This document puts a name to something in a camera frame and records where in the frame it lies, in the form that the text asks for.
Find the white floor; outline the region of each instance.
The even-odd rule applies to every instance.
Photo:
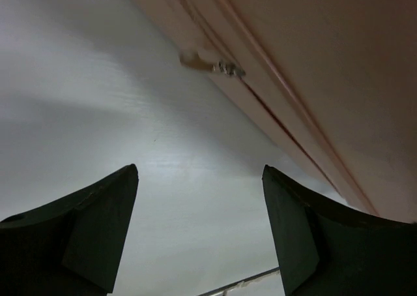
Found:
[[[276,267],[265,164],[338,198],[128,0],[0,0],[0,78],[0,219],[137,165],[114,295],[194,296]],[[279,295],[260,286],[234,295]]]

